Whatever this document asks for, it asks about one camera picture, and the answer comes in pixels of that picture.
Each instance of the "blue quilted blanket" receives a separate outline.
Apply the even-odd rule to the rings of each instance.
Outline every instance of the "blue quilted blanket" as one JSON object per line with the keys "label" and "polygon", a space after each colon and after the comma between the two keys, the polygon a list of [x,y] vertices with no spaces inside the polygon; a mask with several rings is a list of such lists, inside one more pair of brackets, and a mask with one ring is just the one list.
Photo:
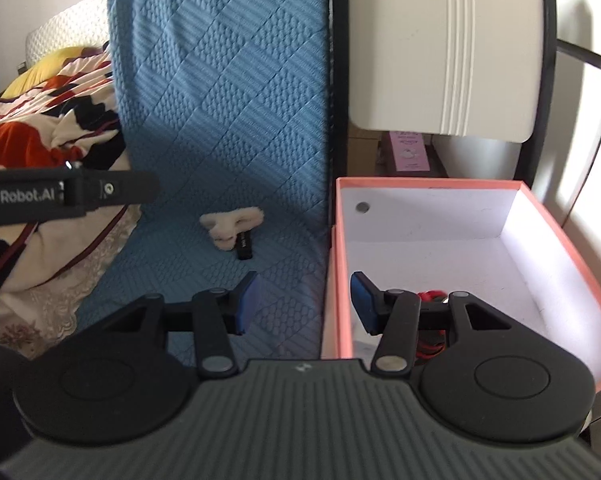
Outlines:
{"label": "blue quilted blanket", "polygon": [[[163,192],[78,312],[79,328],[150,291],[183,301],[263,280],[240,361],[316,358],[328,228],[327,0],[109,0],[120,122]],[[259,206],[254,258],[217,250],[204,213]],[[190,335],[170,351],[192,358]]]}

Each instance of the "black usb drive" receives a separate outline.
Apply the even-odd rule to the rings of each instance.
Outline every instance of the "black usb drive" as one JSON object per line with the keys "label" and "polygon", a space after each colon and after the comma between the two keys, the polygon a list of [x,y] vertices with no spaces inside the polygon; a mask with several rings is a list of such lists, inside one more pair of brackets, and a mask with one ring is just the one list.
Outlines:
{"label": "black usb drive", "polygon": [[251,260],[254,254],[252,253],[252,234],[251,231],[238,233],[236,244],[234,246],[239,260]]}

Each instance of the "lace fabric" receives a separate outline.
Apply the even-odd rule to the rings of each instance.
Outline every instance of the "lace fabric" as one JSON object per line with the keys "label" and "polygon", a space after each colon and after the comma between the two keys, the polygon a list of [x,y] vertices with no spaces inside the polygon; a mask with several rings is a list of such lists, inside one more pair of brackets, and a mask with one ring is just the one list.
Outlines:
{"label": "lace fabric", "polygon": [[39,356],[76,330],[76,311],[122,250],[140,208],[130,206],[103,241],[57,278],[21,292],[0,294],[0,344]]}

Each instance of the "pink box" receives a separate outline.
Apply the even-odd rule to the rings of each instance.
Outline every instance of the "pink box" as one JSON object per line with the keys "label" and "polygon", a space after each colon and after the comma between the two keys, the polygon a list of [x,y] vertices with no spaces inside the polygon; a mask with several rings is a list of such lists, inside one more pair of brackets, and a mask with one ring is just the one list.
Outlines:
{"label": "pink box", "polygon": [[422,134],[389,132],[389,140],[397,172],[429,171],[429,160]]}
{"label": "pink box", "polygon": [[349,297],[362,270],[381,289],[475,294],[580,358],[601,390],[600,285],[523,183],[340,178],[332,237],[331,356],[364,358],[377,345]]}

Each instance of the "pillow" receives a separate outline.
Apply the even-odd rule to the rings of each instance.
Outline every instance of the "pillow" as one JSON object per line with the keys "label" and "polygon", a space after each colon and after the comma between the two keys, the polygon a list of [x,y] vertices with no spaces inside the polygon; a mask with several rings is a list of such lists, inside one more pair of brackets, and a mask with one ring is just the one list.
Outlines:
{"label": "pillow", "polygon": [[89,49],[89,47],[68,46],[47,54],[27,72],[14,79],[0,98],[13,99],[31,90],[50,77],[58,75],[58,72],[60,72],[68,61],[80,57],[83,50],[87,49]]}

